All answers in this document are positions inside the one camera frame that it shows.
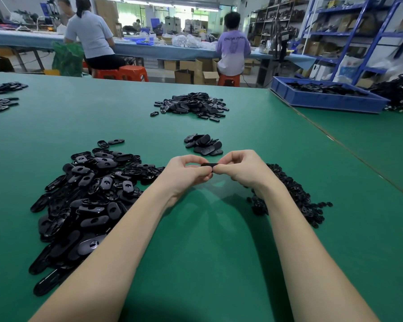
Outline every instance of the fluorescent light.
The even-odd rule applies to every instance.
[[[148,5],[148,2],[144,1],[133,1],[133,0],[124,0],[125,3],[131,3],[131,4],[142,4],[142,5]]]
[[[165,4],[165,3],[154,3],[154,2],[149,2],[150,5],[155,5],[156,7],[167,7],[167,8],[173,8],[171,4]]]
[[[218,12],[218,9],[208,9],[208,8],[197,8],[197,10],[200,10],[200,11],[212,11],[212,12]]]

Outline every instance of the red plastic stool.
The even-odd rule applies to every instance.
[[[228,75],[220,75],[218,86],[224,86],[226,81],[231,81],[232,87],[240,87],[240,75],[233,75],[232,77]]]
[[[114,77],[115,80],[122,80],[121,74],[118,70],[96,70],[96,78],[97,79],[105,79],[105,77]]]
[[[123,80],[142,81],[143,77],[145,82],[149,82],[144,66],[121,66],[118,70]]]

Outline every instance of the blue plastic crate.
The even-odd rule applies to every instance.
[[[299,84],[316,85],[342,85],[344,88],[356,90],[367,94],[367,96],[342,96],[330,95],[325,93],[310,93],[306,91],[296,91],[287,85],[289,82],[298,82]],[[331,81],[316,81],[310,79],[296,79],[274,77],[272,81],[272,90],[291,106],[311,107],[321,109],[333,109],[340,111],[362,112],[362,113],[380,113],[387,105],[389,100],[375,95],[364,89]]]

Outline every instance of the black hair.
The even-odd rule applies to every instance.
[[[224,22],[226,24],[227,29],[236,29],[239,27],[240,23],[240,13],[238,12],[229,12],[224,17]]]
[[[63,2],[65,3],[68,7],[71,7],[72,5],[70,4],[70,0],[57,0],[57,2]]]
[[[90,0],[76,0],[76,15],[79,18],[82,18],[82,12],[85,10],[89,10],[91,8],[91,1]]]

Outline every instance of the hand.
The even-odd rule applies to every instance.
[[[207,182],[212,178],[212,167],[188,165],[203,164],[208,161],[200,156],[186,155],[172,158],[152,186],[164,189],[170,195],[167,206],[174,205],[181,195],[191,186]]]
[[[281,191],[285,185],[253,150],[231,151],[218,161],[214,173],[227,174],[233,181],[255,189],[258,197],[272,187]]]

